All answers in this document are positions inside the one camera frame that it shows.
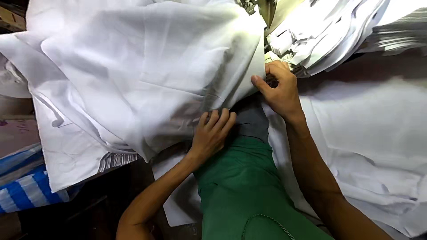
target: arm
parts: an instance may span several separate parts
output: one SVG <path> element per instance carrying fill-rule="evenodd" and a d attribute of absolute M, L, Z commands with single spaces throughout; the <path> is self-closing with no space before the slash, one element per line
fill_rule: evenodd
<path fill-rule="evenodd" d="M 304 198 L 338 240 L 391 240 L 382 229 L 346 201 L 323 161 L 310 135 L 298 97 L 296 77 L 280 61 L 266 64 L 277 88 L 270 88 L 260 77 L 252 83 L 270 107 L 286 121 L 292 167 Z"/>
<path fill-rule="evenodd" d="M 218 111 L 214 110 L 206 123 L 207 118 L 207 112 L 200 117 L 193 145 L 187 155 L 141 192 L 125 210 L 117 228 L 117 240 L 150 239 L 146 221 L 164 204 L 182 181 L 224 147 L 224 140 L 236 121 L 236 113 L 229 113 L 228 109 L 224 108 L 221 117 Z"/>

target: fingernail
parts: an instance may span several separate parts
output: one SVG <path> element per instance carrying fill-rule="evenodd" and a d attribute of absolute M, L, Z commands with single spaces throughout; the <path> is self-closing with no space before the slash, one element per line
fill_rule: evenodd
<path fill-rule="evenodd" d="M 251 82 L 255 83 L 257 80 L 258 80 L 257 76 L 256 75 L 252 75 Z"/>

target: hand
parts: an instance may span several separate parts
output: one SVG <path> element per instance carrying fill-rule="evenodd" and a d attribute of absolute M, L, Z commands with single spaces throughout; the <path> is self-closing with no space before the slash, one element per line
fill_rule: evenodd
<path fill-rule="evenodd" d="M 293 75 L 287 63 L 272 61 L 265 65 L 266 74 L 272 74 L 279 81 L 279 86 L 271 88 L 260 76 L 252 76 L 252 84 L 264 95 L 268 105 L 286 121 L 296 123 L 304 120 L 301 103 L 298 96 L 296 76 Z"/>
<path fill-rule="evenodd" d="M 213 110 L 211 118 L 206 123 L 208 115 L 204 112 L 200 117 L 193 144 L 187 154 L 193 156 L 194 160 L 199 161 L 200 164 L 224 147 L 225 138 L 236 123 L 236 113 L 229 113 L 226 108 L 222 109 L 221 117 L 218 115 L 218 110 Z"/>

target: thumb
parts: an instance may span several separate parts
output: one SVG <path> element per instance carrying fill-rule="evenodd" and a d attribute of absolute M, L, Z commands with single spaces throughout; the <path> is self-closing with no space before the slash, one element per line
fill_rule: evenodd
<path fill-rule="evenodd" d="M 265 94 L 265 92 L 271 88 L 260 76 L 257 75 L 253 75 L 251 77 L 251 82 L 262 94 Z"/>

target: finger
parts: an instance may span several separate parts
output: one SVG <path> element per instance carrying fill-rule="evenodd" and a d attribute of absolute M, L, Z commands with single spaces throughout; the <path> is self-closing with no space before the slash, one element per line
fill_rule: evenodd
<path fill-rule="evenodd" d="M 287 66 L 287 63 L 283 63 L 282 61 L 279 60 L 275 60 L 275 61 L 271 61 L 269 63 L 266 63 L 266 65 L 276 65 L 277 67 L 280 67 L 282 69 L 289 69 L 289 67 Z"/>
<path fill-rule="evenodd" d="M 282 61 L 282 65 L 290 72 L 289 63 Z"/>
<path fill-rule="evenodd" d="M 209 119 L 209 122 L 206 124 L 206 127 L 210 130 L 212 129 L 216 122 L 219 119 L 218 110 L 213 110 L 211 113 L 211 118 Z"/>
<path fill-rule="evenodd" d="M 206 119 L 208 118 L 208 116 L 209 116 L 208 112 L 204 112 L 202 114 L 202 116 L 200 117 L 200 120 L 199 120 L 199 126 L 200 127 L 203 127 L 206 124 Z"/>
<path fill-rule="evenodd" d="M 219 132 L 224 127 L 224 125 L 227 123 L 229 117 L 228 109 L 223 108 L 221 112 L 221 117 L 219 118 L 218 122 L 215 124 L 215 126 L 212 128 L 212 131 Z"/>
<path fill-rule="evenodd" d="M 228 133 L 230 132 L 230 129 L 234 126 L 234 124 L 236 123 L 236 117 L 237 114 L 235 112 L 231 112 L 230 113 L 230 117 L 228 118 L 227 123 L 225 124 L 225 126 L 222 128 L 221 130 L 221 134 L 226 137 L 228 135 Z"/>
<path fill-rule="evenodd" d="M 286 80 L 286 76 L 291 74 L 291 72 L 288 69 L 283 69 L 274 64 L 269 64 L 266 65 L 266 74 L 272 74 L 279 82 L 281 82 Z"/>
<path fill-rule="evenodd" d="M 253 75 L 251 77 L 251 82 L 262 94 L 265 94 L 271 90 L 271 87 L 268 86 L 268 84 L 260 76 Z"/>

